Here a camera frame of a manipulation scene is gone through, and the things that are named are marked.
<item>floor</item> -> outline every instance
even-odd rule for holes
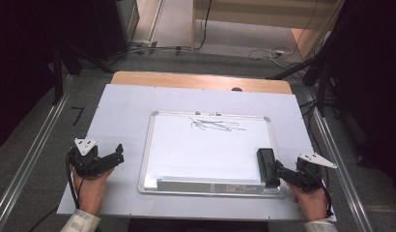
[[[156,46],[161,47],[191,46],[192,1],[164,0],[161,4],[157,2],[138,1],[138,5],[146,14],[146,19],[141,17],[141,25],[135,34],[135,41],[156,42]],[[156,21],[151,20],[153,15],[156,16]],[[155,30],[150,38],[150,34],[147,35],[145,32],[152,28]],[[204,39],[204,31],[205,21],[197,20],[195,47],[199,47]],[[279,59],[299,62],[301,56],[295,48],[296,44],[294,45],[294,36],[290,28],[208,21],[205,46],[197,52],[268,59],[271,49],[273,51],[279,49],[284,52]]]
[[[166,0],[164,3],[171,4],[171,1],[175,0]],[[166,8],[171,10],[171,7],[165,4],[162,6],[164,13]],[[174,37],[175,33],[169,33],[168,39],[164,39],[165,36],[162,33],[164,31],[170,32],[169,28],[162,29],[164,26],[161,24],[165,21],[165,17],[167,17],[166,20],[169,19],[168,16],[162,14],[160,16],[162,20],[157,22],[154,38],[158,41],[158,44],[187,44],[189,39]],[[270,77],[284,70],[269,59],[248,58],[250,50],[257,49],[259,42],[256,42],[256,40],[261,39],[262,35],[254,35],[254,38],[257,39],[253,39],[251,43],[247,44],[247,47],[245,47],[245,43],[240,43],[242,40],[224,43],[228,44],[227,46],[219,46],[217,44],[221,44],[221,41],[217,41],[211,36],[213,28],[218,29],[215,24],[209,24],[206,43],[208,47],[203,46],[208,53],[205,52],[206,49],[196,53],[182,52],[179,56],[176,56],[174,51],[156,51],[151,55],[131,53],[123,56],[112,68],[123,71],[208,73],[246,76],[248,78]],[[293,38],[285,37],[285,40],[287,40],[285,45],[295,47]],[[280,41],[279,38],[271,39],[269,43],[261,43],[263,44],[262,48],[272,48],[277,45],[276,42]],[[291,62],[295,61],[297,60],[282,60],[279,62],[288,67]],[[30,158],[33,152],[37,153],[36,159],[25,160],[34,163],[31,173],[19,174],[26,178],[25,183],[20,183],[24,188],[21,192],[15,193],[17,198],[13,202],[14,204],[8,206],[8,218],[5,221],[6,223],[1,225],[3,226],[1,231],[27,231],[41,217],[58,205],[67,183],[64,167],[66,151],[72,146],[71,142],[74,138],[85,136],[91,125],[103,88],[111,81],[111,77],[112,74],[97,69],[84,70],[80,76],[69,76],[65,81],[67,94],[63,104],[58,105],[60,108],[52,107],[53,91],[49,91],[0,148],[0,202],[6,190],[9,189],[10,183],[14,181],[14,176],[18,174],[19,166],[23,164],[26,158]],[[285,80],[291,84],[299,104],[310,101],[306,88],[299,81],[299,75],[288,76]],[[330,99],[333,96],[328,94],[327,98]],[[74,125],[78,114],[77,110],[74,109],[75,107],[83,107],[84,111],[77,124]],[[391,179],[378,169],[368,169],[356,165],[358,152],[347,129],[340,120],[335,118],[331,108],[326,108],[325,111],[331,134],[350,174],[350,179],[358,192],[358,198],[362,202],[373,231],[396,231],[396,192]],[[41,128],[49,113],[57,117],[57,120],[53,125],[49,125],[49,131],[46,132],[42,146],[32,146],[36,135],[43,133]],[[317,137],[317,144],[320,144],[323,154],[327,155],[327,144],[315,119],[316,117],[311,120],[312,131]],[[318,150],[317,144],[314,143],[315,150]],[[342,184],[339,182],[338,174],[330,171],[329,180],[333,207],[338,219],[336,226],[339,231],[358,231],[358,226],[351,211],[351,204],[348,202]],[[36,231],[57,231],[63,227],[67,219],[66,216],[52,215]],[[127,231],[130,223],[128,218],[102,217],[100,227],[103,228],[103,231]],[[269,230],[272,232],[302,231],[302,222],[274,221],[269,224]]]

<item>black curtain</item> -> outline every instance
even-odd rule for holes
[[[346,0],[345,10],[354,14],[327,57],[334,93],[360,154],[396,183],[396,0]]]
[[[0,1],[0,146],[53,86],[52,40],[35,1]]]

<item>black cable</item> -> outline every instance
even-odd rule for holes
[[[321,188],[324,190],[325,192],[325,197],[327,200],[327,209],[326,209],[326,216],[329,218],[333,215],[333,212],[331,211],[331,196],[330,193],[328,192],[327,188],[325,187],[325,185],[322,183],[322,180],[319,180],[318,177],[316,177],[309,169],[307,169],[306,167],[302,167],[302,171],[307,172],[311,177],[313,177],[313,179],[315,179],[319,185],[321,186]]]
[[[308,132],[312,135],[313,141],[315,142],[316,146],[318,147],[319,154],[323,157],[324,154],[322,153],[321,146],[318,143],[318,139],[316,139],[315,133],[312,131],[312,116],[313,112],[315,111],[316,108],[316,103],[314,102],[313,105],[310,106],[310,109],[308,111]],[[325,166],[325,180],[326,180],[326,186],[329,189],[330,187],[330,180],[328,178],[328,168]]]
[[[308,105],[308,104],[310,104],[310,106],[312,106],[312,104],[315,103],[315,102],[316,102],[316,100],[308,101],[306,103],[301,104],[299,107],[303,108],[305,105]]]
[[[264,56],[264,57],[262,57],[262,58],[252,58],[252,57],[251,57],[252,53],[253,53],[253,52],[256,52],[256,51],[264,51],[264,52],[266,52],[266,53],[269,53],[269,51],[268,51],[268,50],[265,50],[265,49],[251,50],[251,52],[250,52],[249,55],[248,55],[248,59],[249,59],[249,60],[251,60],[251,61],[259,61],[259,60],[263,60],[263,59],[265,59],[266,57],[268,57],[268,56]]]
[[[181,49],[184,51],[191,51],[190,46],[155,46],[155,47],[142,46],[129,50],[128,52],[126,52],[126,54],[136,53],[138,51],[145,51],[145,50],[177,50],[177,49]]]
[[[334,16],[337,14],[337,12],[340,10],[340,6],[343,6],[343,3],[344,3],[344,1],[343,1],[342,3],[340,3],[339,5],[337,5],[336,10],[335,10],[335,11],[333,12],[333,14],[331,15],[330,20],[327,22],[325,28],[322,30],[322,33],[321,33],[321,35],[320,35],[319,37],[321,37],[321,36],[323,35],[324,32],[327,32],[326,29],[327,29],[328,25],[329,25],[330,22],[333,20]],[[327,41],[327,39],[325,40],[325,37],[322,38],[322,41],[321,41],[321,49],[322,49],[322,47],[323,47],[325,41]],[[316,49],[309,51],[309,53],[307,53],[304,57],[309,56],[312,52],[315,53],[315,52],[316,52]]]
[[[70,189],[71,189],[72,200],[74,201],[75,208],[78,209],[78,208],[80,208],[80,203],[78,202],[77,196],[75,195],[74,185],[73,185],[72,179],[71,179],[69,154],[66,156],[66,174],[67,174],[69,186],[70,186]]]
[[[288,69],[290,69],[292,65],[297,65],[297,64],[300,64],[300,62],[291,63],[291,64],[288,66]],[[297,74],[300,76],[300,79],[303,78],[303,75],[301,75],[299,72],[297,72]]]
[[[278,63],[276,63],[275,60],[277,60],[277,58],[278,58],[279,56],[280,56],[280,55],[277,55],[277,56],[275,56],[275,57],[271,57],[270,60],[273,61],[273,63],[274,63],[275,65],[279,66],[280,68],[285,69],[285,70],[288,70],[288,69],[289,69],[288,67],[284,67],[284,66],[282,66],[282,65],[280,65],[280,64],[278,64]],[[298,77],[294,76],[293,74],[291,74],[291,77],[293,77],[294,79],[299,79]]]
[[[210,0],[210,5],[208,6],[208,10],[207,10],[207,17],[205,18],[205,25],[204,25],[204,39],[201,42],[201,45],[194,49],[194,50],[199,50],[201,49],[201,47],[204,45],[205,40],[207,39],[207,23],[208,23],[208,17],[210,16],[210,10],[211,10],[211,4],[212,4],[212,0]]]
[[[81,179],[81,182],[80,182],[80,186],[78,187],[78,190],[77,190],[77,198],[79,198],[79,196],[80,196],[81,186],[83,185],[84,179],[86,179],[86,177],[87,177],[87,172],[88,171],[89,171],[89,167],[87,166],[86,167],[86,172],[84,173],[84,176],[83,176],[83,178]]]
[[[306,28],[309,26],[310,22],[311,22],[312,19],[313,19],[313,16],[314,16],[314,14],[315,14],[316,8],[318,7],[318,2],[319,2],[319,0],[316,0],[315,8],[313,8],[313,12],[312,12],[312,15],[310,16],[309,22],[306,24],[306,26],[303,28],[303,30],[302,30],[301,33],[300,33],[299,39],[297,40],[297,45],[296,45],[295,48],[294,48],[294,53],[295,53],[295,51],[296,51],[297,48],[298,48],[298,44],[299,44],[299,42],[300,42],[301,37],[303,36],[304,31],[306,30]]]
[[[203,6],[204,5],[204,0],[201,0],[201,6]],[[201,23],[200,23],[200,30],[201,30],[201,33],[202,33],[202,22],[203,22],[204,20],[202,20],[201,19]]]
[[[56,206],[54,209],[52,209],[50,212],[48,212],[45,216],[43,216],[40,220],[38,220],[38,222],[36,222],[32,228],[30,228],[30,230],[28,232],[33,232],[35,231],[39,225],[44,222],[49,216],[51,216],[54,212],[57,211],[57,209],[59,208],[59,206]]]
[[[119,58],[117,58],[115,61],[113,61],[113,62],[111,62],[110,64],[105,65],[105,66],[106,66],[106,67],[111,67],[111,66],[115,65],[117,62],[119,62],[123,57],[124,57],[124,54],[121,54],[121,55],[119,56]]]
[[[313,105],[311,105],[311,107],[309,107],[309,109],[305,113],[303,113],[301,116],[304,117],[306,114],[307,114],[307,116],[309,116],[309,112],[312,110],[312,106]]]

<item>metal rail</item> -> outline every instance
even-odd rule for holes
[[[306,96],[309,101],[315,98],[313,91],[305,88]],[[351,208],[352,214],[354,216],[354,221],[357,225],[358,231],[361,232],[371,232],[375,231],[372,227],[370,219],[367,217],[364,206],[358,196],[357,190],[354,187],[354,182],[349,174],[349,171],[340,156],[337,145],[333,139],[330,129],[327,125],[326,118],[322,118],[318,110],[314,111],[315,120],[318,124],[318,128],[321,132],[322,138],[324,139],[328,154],[333,162],[337,164],[336,174],[339,178],[340,185],[345,193],[346,199],[348,200],[349,207]]]
[[[21,194],[23,187],[25,186],[30,176],[30,173],[35,167],[35,164],[42,152],[43,146],[51,131],[53,130],[53,127],[56,124],[60,113],[63,110],[63,107],[71,92],[71,84],[72,78],[71,75],[68,75],[65,83],[65,95],[62,97],[58,104],[51,107],[50,112],[44,120],[44,123],[38,135],[36,136],[32,146],[27,152],[26,157],[17,169],[14,178],[12,179],[11,183],[8,185],[8,188],[5,190],[5,193],[0,199],[0,231],[2,231],[3,227],[5,226],[6,220],[8,219],[9,214],[11,213],[14,204],[17,201],[17,198]]]

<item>cable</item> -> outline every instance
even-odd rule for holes
[[[336,10],[335,10],[335,11],[333,12],[333,14],[331,15],[330,20],[327,22],[325,28],[322,30],[322,33],[321,33],[321,35],[320,35],[319,37],[321,37],[322,34],[323,34],[324,32],[326,32],[326,29],[328,28],[328,25],[329,25],[330,22],[333,20],[334,16],[339,12],[340,6],[343,6],[343,5],[344,5],[344,2],[345,2],[345,0],[343,0],[339,5],[337,5]],[[323,47],[323,44],[324,44],[327,40],[328,40],[328,38],[327,38],[326,40],[325,40],[325,37],[322,38],[322,41],[321,41],[321,49],[322,49],[322,47]],[[317,49],[317,48],[315,48],[314,50],[309,51],[309,53],[307,53],[304,57],[308,57],[312,52],[315,53],[315,52],[316,52],[316,49]]]
[[[287,46],[274,46],[273,48],[271,48],[271,49],[269,50],[269,59],[270,59],[275,65],[279,66],[280,68],[285,69],[285,70],[288,70],[292,64],[289,65],[289,67],[285,67],[285,66],[283,66],[283,65],[281,65],[281,64],[279,64],[279,63],[277,63],[277,61],[276,61],[276,58],[278,58],[278,57],[281,56],[282,54],[278,53],[279,55],[277,55],[276,57],[272,57],[272,51],[273,51],[275,48],[277,48],[277,47],[286,47],[286,48],[289,48],[289,47],[287,47]],[[291,50],[291,52],[288,54],[288,57],[289,57],[290,55],[294,54],[294,51],[293,51],[291,48],[289,48],[289,49]],[[291,77],[293,77],[294,79],[298,79],[298,77],[296,77],[296,76],[294,76],[294,75],[292,75],[292,74],[291,74]]]
[[[87,166],[86,172],[84,173],[84,176],[82,177],[81,182],[80,182],[80,186],[78,187],[78,190],[77,190],[77,198],[79,198],[79,196],[80,196],[81,186],[83,185],[84,179],[86,179],[86,177],[87,177],[88,171],[89,171],[89,167]]]
[[[66,156],[66,174],[67,174],[69,186],[70,186],[70,189],[71,189],[72,200],[74,201],[75,208],[78,209],[78,208],[80,208],[80,203],[78,202],[77,196],[75,195],[74,185],[73,185],[72,179],[71,179],[69,154]]]
[[[312,101],[308,101],[308,102],[306,102],[306,103],[303,103],[303,104],[301,104],[300,106],[299,106],[299,108],[303,108],[304,106],[306,106],[306,105],[310,105],[310,106],[312,106],[313,105],[313,103],[316,103],[316,101],[317,100],[312,100]],[[325,103],[325,105],[334,105],[334,103],[333,104],[330,104],[329,102],[327,102],[327,103]]]
[[[208,10],[207,10],[207,17],[205,18],[205,25],[204,25],[204,39],[201,42],[201,45],[194,49],[194,50],[199,50],[201,49],[201,47],[204,45],[205,40],[207,39],[207,23],[208,23],[208,17],[210,16],[210,10],[211,10],[211,4],[212,4],[212,0],[210,0],[210,5],[208,6]]]
[[[269,56],[270,56],[270,53],[274,50],[274,49],[276,49],[277,47],[279,47],[279,48],[288,48],[289,50],[291,50],[291,52],[289,52],[289,53],[283,53],[283,54],[287,54],[287,55],[292,55],[292,54],[294,54],[294,50],[293,49],[291,49],[290,47],[288,47],[288,46],[274,46],[273,48],[271,48],[270,50],[269,50]]]
[[[301,31],[300,36],[299,36],[299,39],[297,40],[297,45],[296,45],[295,48],[294,48],[294,51],[297,50],[298,44],[299,44],[299,42],[300,42],[301,37],[303,36],[304,31],[305,31],[306,28],[309,26],[310,22],[311,22],[312,19],[313,19],[313,16],[315,15],[316,8],[318,7],[318,2],[319,2],[319,0],[316,0],[316,2],[315,2],[315,7],[313,8],[313,12],[312,12],[312,15],[310,16],[309,22],[306,24],[306,26],[305,26],[305,27],[303,28],[303,30]]]
[[[308,117],[307,117],[308,133],[310,133],[312,135],[313,141],[315,142],[316,146],[318,147],[319,154],[323,157],[324,155],[322,153],[321,146],[319,145],[318,140],[316,139],[315,133],[312,131],[312,124],[311,124],[313,112],[315,111],[315,107],[316,107],[316,103],[317,103],[317,101],[313,102],[312,105],[310,106],[308,112],[307,112],[307,114],[308,114]],[[325,180],[326,180],[326,186],[329,189],[330,180],[328,178],[328,169],[327,169],[326,166],[325,166]]]
[[[54,212],[57,211],[57,209],[59,208],[59,206],[56,206],[54,209],[52,209],[50,212],[48,212],[45,216],[43,216],[41,219],[38,220],[38,222],[36,222],[32,228],[30,228],[30,230],[28,232],[33,232],[35,231],[39,225],[44,222],[49,216],[51,216]]]
[[[204,6],[204,0],[201,0],[201,6]],[[202,20],[201,19],[201,23],[200,23],[200,30],[201,30],[201,33],[202,33],[202,22],[203,22],[204,20]]]
[[[288,69],[290,69],[292,65],[297,65],[297,64],[302,64],[302,63],[300,63],[300,62],[291,63],[291,64],[288,66]],[[297,74],[300,76],[300,78],[303,78],[303,75],[300,74],[300,73],[307,73],[307,67],[305,67],[305,68],[303,69],[303,71],[298,71],[298,72],[297,72]]]
[[[180,46],[180,49],[182,51],[184,51],[184,52],[195,52],[195,50],[185,49],[185,48],[182,48],[181,46]],[[140,51],[148,51],[148,50],[176,51],[177,47],[172,47],[172,46],[168,46],[168,47],[142,47],[142,48],[132,49],[132,50],[126,52],[126,54],[137,53],[137,52],[140,52]]]
[[[268,56],[263,56],[263,57],[261,57],[261,58],[259,58],[259,57],[257,57],[257,58],[252,58],[252,57],[251,57],[252,53],[253,53],[253,52],[257,52],[257,51],[264,51],[265,53],[269,53],[269,52],[270,52],[270,49],[268,49],[268,50],[266,50],[266,49],[251,50],[250,53],[249,53],[249,55],[248,55],[248,59],[251,60],[251,61],[259,61],[259,60],[263,60],[263,59],[265,59],[266,57],[268,57]]]
[[[307,169],[306,167],[302,167],[301,170],[307,172],[310,176],[312,176],[319,183],[321,188],[324,190],[325,197],[326,197],[326,200],[327,200],[326,216],[328,218],[330,218],[333,215],[333,212],[331,211],[331,196],[330,196],[330,193],[328,192],[327,188],[322,183],[322,180],[319,180],[319,178],[316,177],[309,169]]]
[[[124,54],[119,55],[119,58],[117,58],[116,60],[112,61],[110,64],[104,64],[106,67],[110,68],[111,66],[115,65],[117,62],[119,62],[123,57]],[[96,70],[98,67],[97,66],[88,66],[86,64],[80,64],[84,69],[86,70]]]

